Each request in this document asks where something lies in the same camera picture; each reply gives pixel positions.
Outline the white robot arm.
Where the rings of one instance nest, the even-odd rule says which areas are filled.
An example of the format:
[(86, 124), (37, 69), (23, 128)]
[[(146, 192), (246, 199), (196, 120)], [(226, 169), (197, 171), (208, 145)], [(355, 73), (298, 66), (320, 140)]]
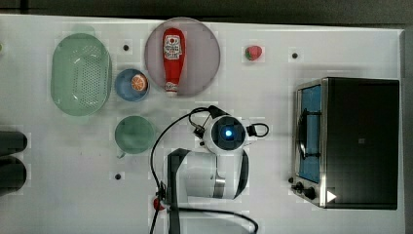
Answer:
[(183, 234), (179, 219), (190, 197), (236, 199), (246, 187), (246, 128), (239, 119), (214, 117), (206, 127), (206, 151), (177, 148), (164, 163), (169, 205), (169, 234)]

